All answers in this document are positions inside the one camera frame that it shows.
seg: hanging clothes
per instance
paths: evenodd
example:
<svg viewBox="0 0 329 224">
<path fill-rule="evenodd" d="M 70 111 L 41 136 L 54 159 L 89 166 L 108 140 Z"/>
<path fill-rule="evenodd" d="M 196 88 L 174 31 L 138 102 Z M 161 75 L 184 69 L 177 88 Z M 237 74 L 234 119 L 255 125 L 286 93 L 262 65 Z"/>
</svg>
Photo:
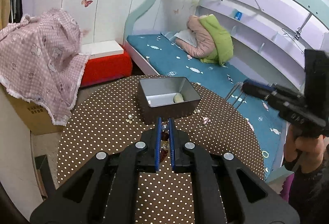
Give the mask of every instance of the hanging clothes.
<svg viewBox="0 0 329 224">
<path fill-rule="evenodd" d="M 0 0 L 0 29 L 7 26 L 10 14 L 10 0 Z"/>
<path fill-rule="evenodd" d="M 11 11 L 9 16 L 9 22 L 19 23 L 23 16 L 22 0 L 10 0 L 10 3 L 11 3 Z"/>
</svg>

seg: teal mattress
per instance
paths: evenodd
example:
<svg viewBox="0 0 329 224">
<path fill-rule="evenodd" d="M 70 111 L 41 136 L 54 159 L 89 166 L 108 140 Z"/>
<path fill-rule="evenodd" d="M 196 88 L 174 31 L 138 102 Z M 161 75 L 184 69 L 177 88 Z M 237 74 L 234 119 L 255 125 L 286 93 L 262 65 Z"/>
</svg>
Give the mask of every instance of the teal mattress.
<svg viewBox="0 0 329 224">
<path fill-rule="evenodd" d="M 243 82 L 247 77 L 227 63 L 202 63 L 188 55 L 175 43 L 159 34 L 131 35 L 127 41 L 134 47 L 152 67 L 161 75 L 184 76 L 191 82 L 199 83 L 221 97 L 225 97 L 235 83 Z M 229 102 L 236 100 L 238 91 L 229 98 Z M 259 142 L 264 157 L 265 178 L 272 170 L 273 162 L 280 149 L 280 134 L 283 121 L 277 116 L 278 112 L 269 108 L 266 103 L 248 96 L 238 111 L 249 120 Z"/>
</svg>

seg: green cushion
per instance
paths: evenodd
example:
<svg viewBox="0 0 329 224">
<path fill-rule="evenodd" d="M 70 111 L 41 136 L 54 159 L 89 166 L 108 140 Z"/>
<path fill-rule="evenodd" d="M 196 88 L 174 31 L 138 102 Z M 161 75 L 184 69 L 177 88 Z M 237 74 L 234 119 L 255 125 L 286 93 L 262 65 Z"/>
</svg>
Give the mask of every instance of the green cushion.
<svg viewBox="0 0 329 224">
<path fill-rule="evenodd" d="M 219 24 L 214 15 L 199 18 L 199 21 L 209 32 L 216 45 L 216 49 L 208 57 L 202 58 L 201 61 L 223 65 L 233 57 L 233 43 L 230 33 Z"/>
</svg>

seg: polka dot tablecloth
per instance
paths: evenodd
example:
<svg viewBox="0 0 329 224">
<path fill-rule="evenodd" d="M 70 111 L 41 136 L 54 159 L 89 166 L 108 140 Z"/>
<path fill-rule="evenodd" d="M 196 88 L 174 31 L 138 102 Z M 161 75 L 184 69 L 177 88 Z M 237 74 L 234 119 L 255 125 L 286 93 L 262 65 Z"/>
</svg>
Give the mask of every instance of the polka dot tablecloth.
<svg viewBox="0 0 329 224">
<path fill-rule="evenodd" d="M 58 183 L 63 184 L 97 152 L 108 154 L 122 151 L 140 140 L 141 133 L 154 125 L 143 123 L 136 99 L 141 78 L 133 76 L 118 80 L 95 91 L 73 112 L 62 133 L 58 153 Z M 261 179 L 264 177 L 263 156 L 247 121 L 234 112 L 228 103 L 218 107 L 222 98 L 214 92 L 193 83 L 200 94 L 197 107 L 200 114 L 176 119 L 177 129 L 186 131 L 192 142 L 202 145 L 214 154 L 232 152 Z M 225 123 L 224 111 L 232 111 Z M 202 116 L 211 122 L 202 126 Z M 126 122 L 128 115 L 133 122 Z M 141 173 L 136 203 L 136 223 L 194 223 L 194 208 L 190 174 L 175 174 L 170 157 L 161 164 L 158 173 Z"/>
</svg>

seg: metal tin box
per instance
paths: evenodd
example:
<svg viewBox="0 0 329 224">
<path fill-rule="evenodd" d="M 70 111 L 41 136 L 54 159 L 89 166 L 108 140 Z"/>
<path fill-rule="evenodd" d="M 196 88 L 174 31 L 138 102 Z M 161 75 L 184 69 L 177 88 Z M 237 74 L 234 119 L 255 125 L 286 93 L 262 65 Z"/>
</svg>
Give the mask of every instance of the metal tin box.
<svg viewBox="0 0 329 224">
<path fill-rule="evenodd" d="M 183 96 L 183 102 L 174 103 L 177 93 Z M 164 77 L 140 79 L 137 100 L 145 124 L 154 124 L 159 117 L 167 120 L 190 116 L 201 97 L 187 78 Z"/>
</svg>

